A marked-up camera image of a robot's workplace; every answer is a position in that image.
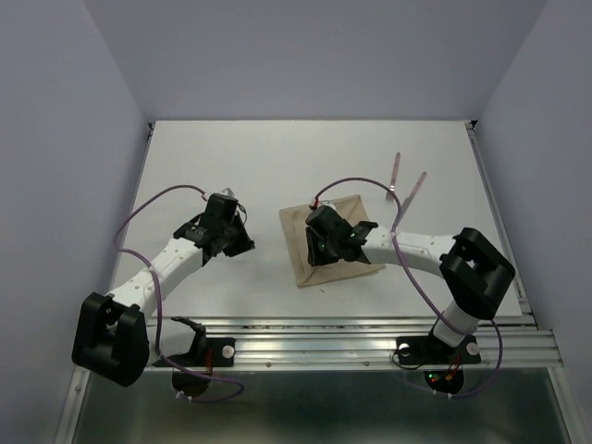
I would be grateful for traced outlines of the beige cloth napkin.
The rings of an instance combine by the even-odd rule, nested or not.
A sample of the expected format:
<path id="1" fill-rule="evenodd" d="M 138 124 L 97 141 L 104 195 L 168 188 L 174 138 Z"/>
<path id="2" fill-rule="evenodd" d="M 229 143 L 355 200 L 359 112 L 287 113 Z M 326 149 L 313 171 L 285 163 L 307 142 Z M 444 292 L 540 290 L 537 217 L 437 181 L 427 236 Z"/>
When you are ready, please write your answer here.
<path id="1" fill-rule="evenodd" d="M 367 213 L 359 194 L 330 201 L 340 216 L 352 226 L 366 220 Z M 366 265 L 357 262 L 338 261 L 332 265 L 308 264 L 305 236 L 305 219 L 311 213 L 307 204 L 283 208 L 279 211 L 281 227 L 286 239 L 290 263 L 298 288 L 311 287 L 349 278 L 371 276 L 385 268 L 384 265 Z"/>

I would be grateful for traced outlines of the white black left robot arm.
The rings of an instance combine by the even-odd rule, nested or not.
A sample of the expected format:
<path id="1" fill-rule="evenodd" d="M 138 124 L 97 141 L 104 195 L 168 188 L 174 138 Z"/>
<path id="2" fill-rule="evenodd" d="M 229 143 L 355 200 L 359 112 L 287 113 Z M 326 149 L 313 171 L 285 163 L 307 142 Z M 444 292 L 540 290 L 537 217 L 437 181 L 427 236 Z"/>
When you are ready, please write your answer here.
<path id="1" fill-rule="evenodd" d="M 106 295 L 93 292 L 82 303 L 71 358 L 74 364 L 122 387 L 144 369 L 209 367 L 216 357 L 203 325 L 184 316 L 162 318 L 165 298 L 214 257 L 246 253 L 254 247 L 240 216 L 230 220 L 200 214 L 178 228 L 165 248 L 142 269 Z"/>

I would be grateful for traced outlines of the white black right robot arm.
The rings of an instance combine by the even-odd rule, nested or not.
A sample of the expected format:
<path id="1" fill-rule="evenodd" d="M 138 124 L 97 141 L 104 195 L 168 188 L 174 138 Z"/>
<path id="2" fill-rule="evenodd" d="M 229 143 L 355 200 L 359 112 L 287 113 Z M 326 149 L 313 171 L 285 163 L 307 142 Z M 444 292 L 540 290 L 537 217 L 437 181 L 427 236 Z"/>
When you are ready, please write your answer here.
<path id="1" fill-rule="evenodd" d="M 425 339 L 428 355 L 437 361 L 454 355 L 480 321 L 495 318 L 515 278 L 514 266 L 475 228 L 463 228 L 453 236 L 428 236 L 396 234 L 376 222 L 353 226 L 338 220 L 308 222 L 306 237 L 313 266 L 338 261 L 400 266 L 437 315 Z M 443 279 L 452 298 L 445 310 L 429 299 L 413 269 Z"/>

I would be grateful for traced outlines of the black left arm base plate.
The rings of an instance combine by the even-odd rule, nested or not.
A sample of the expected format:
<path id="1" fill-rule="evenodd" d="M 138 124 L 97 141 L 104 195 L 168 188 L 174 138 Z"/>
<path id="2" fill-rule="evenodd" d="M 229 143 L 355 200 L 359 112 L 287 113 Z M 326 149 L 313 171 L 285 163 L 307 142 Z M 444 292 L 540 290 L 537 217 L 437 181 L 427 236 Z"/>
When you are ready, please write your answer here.
<path id="1" fill-rule="evenodd" d="M 190 350 L 168 357 L 184 367 L 228 368 L 234 365 L 236 340 L 231 337 L 201 338 Z"/>

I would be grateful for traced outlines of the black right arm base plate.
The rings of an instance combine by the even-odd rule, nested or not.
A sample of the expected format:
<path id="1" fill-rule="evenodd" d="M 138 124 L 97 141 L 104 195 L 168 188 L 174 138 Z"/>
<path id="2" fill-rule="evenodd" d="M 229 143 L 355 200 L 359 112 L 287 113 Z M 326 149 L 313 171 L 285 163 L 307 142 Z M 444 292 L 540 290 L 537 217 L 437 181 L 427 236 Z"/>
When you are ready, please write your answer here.
<path id="1" fill-rule="evenodd" d="M 392 361 L 405 368 L 448 364 L 480 364 L 481 356 L 475 336 L 465 337 L 451 347 L 432 336 L 403 336 L 396 338 Z"/>

